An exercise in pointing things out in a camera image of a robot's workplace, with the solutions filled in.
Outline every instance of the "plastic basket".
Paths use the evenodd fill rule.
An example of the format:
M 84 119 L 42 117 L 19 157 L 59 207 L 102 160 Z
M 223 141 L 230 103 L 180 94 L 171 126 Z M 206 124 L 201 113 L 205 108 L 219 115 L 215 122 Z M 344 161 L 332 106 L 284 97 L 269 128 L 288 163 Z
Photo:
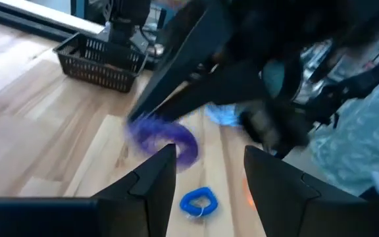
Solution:
M 147 55 L 77 33 L 53 50 L 63 72 L 75 79 L 127 93 Z

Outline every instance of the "teal fabric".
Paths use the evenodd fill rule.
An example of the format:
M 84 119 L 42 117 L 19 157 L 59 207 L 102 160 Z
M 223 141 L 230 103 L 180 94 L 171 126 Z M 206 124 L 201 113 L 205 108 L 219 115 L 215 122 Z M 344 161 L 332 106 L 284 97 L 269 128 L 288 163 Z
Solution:
M 335 130 L 323 126 L 314 132 L 313 162 L 331 184 L 359 196 L 373 186 L 372 171 L 379 171 L 379 86 L 339 112 Z

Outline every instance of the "blue object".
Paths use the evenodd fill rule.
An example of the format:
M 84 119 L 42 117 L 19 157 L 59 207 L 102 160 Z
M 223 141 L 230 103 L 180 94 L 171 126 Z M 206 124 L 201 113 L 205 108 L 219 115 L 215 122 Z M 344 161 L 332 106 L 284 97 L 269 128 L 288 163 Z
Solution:
M 223 126 L 239 126 L 238 116 L 235 114 L 235 105 L 214 105 L 205 107 L 205 113 L 210 119 Z
M 196 207 L 191 204 L 191 201 L 201 197 L 206 197 L 210 201 L 210 204 L 206 207 Z M 193 217 L 204 217 L 216 210 L 218 202 L 210 188 L 202 187 L 184 195 L 179 206 Z

